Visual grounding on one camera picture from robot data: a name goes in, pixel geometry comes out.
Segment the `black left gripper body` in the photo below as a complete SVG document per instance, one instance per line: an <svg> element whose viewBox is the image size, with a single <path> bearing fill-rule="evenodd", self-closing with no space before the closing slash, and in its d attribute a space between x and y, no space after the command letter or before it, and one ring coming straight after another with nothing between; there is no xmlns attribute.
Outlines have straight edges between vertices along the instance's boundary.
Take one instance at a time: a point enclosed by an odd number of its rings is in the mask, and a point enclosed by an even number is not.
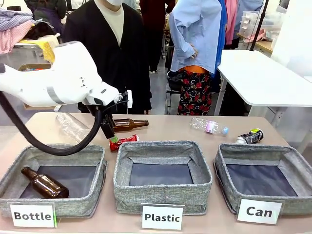
<svg viewBox="0 0 312 234"><path fill-rule="evenodd" d="M113 116L111 113L100 111L100 126L108 125L109 127L115 127Z"/></svg>

